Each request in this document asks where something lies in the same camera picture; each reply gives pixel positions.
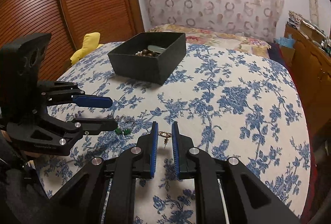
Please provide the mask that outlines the dark sleeve forearm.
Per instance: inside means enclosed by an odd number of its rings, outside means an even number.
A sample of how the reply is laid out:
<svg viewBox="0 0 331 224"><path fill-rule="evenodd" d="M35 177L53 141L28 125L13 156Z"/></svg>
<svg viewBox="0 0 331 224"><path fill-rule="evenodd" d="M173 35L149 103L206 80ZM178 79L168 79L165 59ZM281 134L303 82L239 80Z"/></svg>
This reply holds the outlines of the dark sleeve forearm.
<svg viewBox="0 0 331 224"><path fill-rule="evenodd" d="M48 197L33 168L1 154L1 223L30 223Z"/></svg>

